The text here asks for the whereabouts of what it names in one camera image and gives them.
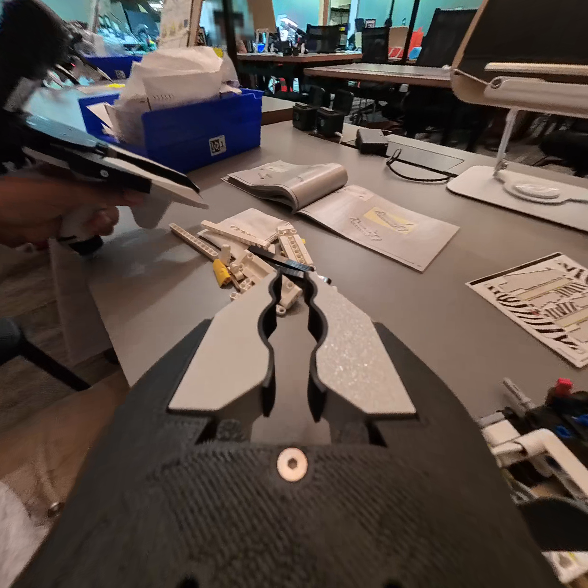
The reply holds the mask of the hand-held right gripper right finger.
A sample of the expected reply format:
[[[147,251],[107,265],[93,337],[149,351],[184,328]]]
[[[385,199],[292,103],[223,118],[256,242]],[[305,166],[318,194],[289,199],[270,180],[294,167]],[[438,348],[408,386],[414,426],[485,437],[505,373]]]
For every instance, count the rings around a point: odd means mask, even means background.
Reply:
[[[315,340],[307,401],[315,422],[407,419],[417,411],[368,314],[316,273],[307,274]]]

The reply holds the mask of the zebra sticker sheet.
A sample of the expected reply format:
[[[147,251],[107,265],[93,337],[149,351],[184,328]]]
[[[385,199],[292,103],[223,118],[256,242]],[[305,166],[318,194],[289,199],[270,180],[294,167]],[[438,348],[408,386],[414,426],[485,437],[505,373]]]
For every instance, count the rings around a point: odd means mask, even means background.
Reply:
[[[560,252],[466,283],[577,368],[587,366],[587,268]]]

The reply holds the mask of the white tablet stand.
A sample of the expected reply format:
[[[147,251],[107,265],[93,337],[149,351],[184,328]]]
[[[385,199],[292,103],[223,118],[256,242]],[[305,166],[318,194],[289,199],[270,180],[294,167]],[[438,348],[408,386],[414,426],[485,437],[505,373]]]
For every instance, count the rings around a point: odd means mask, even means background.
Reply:
[[[499,208],[587,232],[587,188],[509,168],[506,148],[521,111],[587,118],[587,65],[489,62],[487,80],[453,66],[452,90],[462,101],[507,110],[493,166],[471,166],[447,188]]]

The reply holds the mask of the black office chair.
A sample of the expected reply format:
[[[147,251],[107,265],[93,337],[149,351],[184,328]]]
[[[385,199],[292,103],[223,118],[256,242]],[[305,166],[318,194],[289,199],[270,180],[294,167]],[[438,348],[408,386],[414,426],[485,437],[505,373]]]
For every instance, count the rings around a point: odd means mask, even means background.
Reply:
[[[74,391],[81,392],[91,387],[75,373],[35,346],[26,337],[17,322],[11,318],[1,318],[1,365],[7,364],[17,357],[24,358]]]

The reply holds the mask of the background wooden table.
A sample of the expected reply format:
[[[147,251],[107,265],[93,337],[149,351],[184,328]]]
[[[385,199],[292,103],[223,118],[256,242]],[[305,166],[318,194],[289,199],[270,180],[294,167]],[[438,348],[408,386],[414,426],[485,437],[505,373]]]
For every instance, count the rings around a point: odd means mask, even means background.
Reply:
[[[307,77],[320,77],[353,82],[407,84],[422,87],[451,88],[450,69],[398,65],[394,63],[353,63],[349,65],[305,68]]]

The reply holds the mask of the person's left hand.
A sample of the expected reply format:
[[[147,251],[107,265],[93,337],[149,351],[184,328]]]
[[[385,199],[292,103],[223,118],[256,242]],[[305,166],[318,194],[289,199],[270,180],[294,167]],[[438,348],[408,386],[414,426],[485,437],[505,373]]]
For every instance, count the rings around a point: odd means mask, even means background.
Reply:
[[[1,177],[1,245],[16,248],[39,244],[58,235],[62,218],[83,206],[98,210],[85,228],[92,236],[108,236],[119,221],[119,206],[143,204],[144,195],[85,182],[64,174]]]

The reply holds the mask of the instruction booklet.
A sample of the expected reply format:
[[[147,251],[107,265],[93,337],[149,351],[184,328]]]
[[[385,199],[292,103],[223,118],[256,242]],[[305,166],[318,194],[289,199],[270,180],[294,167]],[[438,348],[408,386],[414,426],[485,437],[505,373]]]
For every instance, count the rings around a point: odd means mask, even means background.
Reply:
[[[277,160],[232,172],[223,180],[421,273],[459,231],[456,225],[349,184],[347,170],[336,163],[295,165]]]

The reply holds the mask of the wood-backed poster board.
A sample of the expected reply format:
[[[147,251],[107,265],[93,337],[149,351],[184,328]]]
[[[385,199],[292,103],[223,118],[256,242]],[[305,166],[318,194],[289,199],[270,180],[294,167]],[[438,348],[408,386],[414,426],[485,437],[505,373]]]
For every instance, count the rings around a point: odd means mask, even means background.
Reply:
[[[158,49],[196,45],[202,1],[162,1]]]

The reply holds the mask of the pile of white lego pieces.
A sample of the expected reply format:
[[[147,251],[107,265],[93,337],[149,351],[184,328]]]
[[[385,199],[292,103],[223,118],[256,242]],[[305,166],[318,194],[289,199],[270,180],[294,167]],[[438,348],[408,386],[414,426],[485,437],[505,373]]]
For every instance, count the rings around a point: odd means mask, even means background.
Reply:
[[[225,229],[219,224],[209,221],[201,223],[203,229],[214,232],[225,238],[233,239],[249,246],[258,246],[274,254],[283,255],[291,260],[298,261],[315,268],[315,265],[306,249],[305,240],[302,239],[295,228],[280,226],[269,239],[260,239],[232,225]],[[237,257],[232,255],[231,244],[223,243],[220,248],[209,241],[198,237],[181,228],[178,224],[169,224],[171,232],[199,252],[211,262],[220,259],[230,271],[233,285],[236,290],[231,294],[231,300],[236,301],[244,293],[253,289],[266,277],[280,273],[282,275],[281,297],[276,306],[276,314],[279,317],[286,316],[287,312],[302,298],[302,288],[295,284],[295,277],[284,275],[281,271],[272,268],[267,262],[247,251],[247,248]]]

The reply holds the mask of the black lego beam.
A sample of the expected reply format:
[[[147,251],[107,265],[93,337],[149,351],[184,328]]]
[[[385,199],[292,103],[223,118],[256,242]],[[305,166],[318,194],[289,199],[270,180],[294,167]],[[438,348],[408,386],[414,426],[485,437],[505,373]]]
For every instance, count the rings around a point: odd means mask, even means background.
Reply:
[[[249,246],[247,251],[267,262],[272,268],[281,271],[284,275],[302,279],[305,274],[314,272],[315,268],[307,264],[291,260],[283,255],[274,254],[258,246]]]

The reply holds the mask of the yellow zebra lego model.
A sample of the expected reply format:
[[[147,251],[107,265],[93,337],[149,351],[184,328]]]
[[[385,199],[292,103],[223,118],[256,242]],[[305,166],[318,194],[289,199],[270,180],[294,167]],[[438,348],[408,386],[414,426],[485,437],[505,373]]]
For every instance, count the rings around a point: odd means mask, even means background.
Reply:
[[[542,403],[510,378],[509,406],[477,421],[515,504],[543,497],[587,509],[587,391],[559,378]]]

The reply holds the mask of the blue plastic bin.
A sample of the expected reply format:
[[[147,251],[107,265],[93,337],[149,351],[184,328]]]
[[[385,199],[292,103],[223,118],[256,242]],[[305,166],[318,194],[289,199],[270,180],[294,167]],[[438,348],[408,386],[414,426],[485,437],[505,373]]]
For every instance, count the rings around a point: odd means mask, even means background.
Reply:
[[[128,79],[134,63],[141,62],[143,55],[85,56],[95,68],[114,80]]]
[[[91,112],[96,104],[113,105],[118,93],[79,98],[78,104],[88,134],[188,173],[260,146],[262,96],[261,91],[243,89],[232,97],[144,113],[143,143],[118,142]]]

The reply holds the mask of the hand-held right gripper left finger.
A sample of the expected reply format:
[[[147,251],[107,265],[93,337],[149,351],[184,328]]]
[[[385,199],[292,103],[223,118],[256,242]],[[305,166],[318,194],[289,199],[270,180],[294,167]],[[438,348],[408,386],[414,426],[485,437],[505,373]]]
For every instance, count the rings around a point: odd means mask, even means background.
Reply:
[[[275,354],[282,276],[271,273],[219,311],[168,404],[173,413],[268,417],[275,404]]]

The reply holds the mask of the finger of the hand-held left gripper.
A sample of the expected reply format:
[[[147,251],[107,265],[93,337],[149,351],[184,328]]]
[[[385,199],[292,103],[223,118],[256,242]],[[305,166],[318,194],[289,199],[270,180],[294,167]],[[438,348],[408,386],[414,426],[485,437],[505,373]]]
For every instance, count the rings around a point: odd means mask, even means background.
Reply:
[[[170,180],[152,182],[149,192],[143,195],[142,204],[132,205],[130,209],[138,227],[154,229],[172,203],[209,209],[209,204],[200,195],[198,187],[186,187]]]
[[[167,180],[175,185],[186,187],[197,194],[200,193],[200,188],[186,175],[151,160],[131,158],[131,161],[128,161],[122,158],[106,157],[106,164],[140,178],[151,181]]]

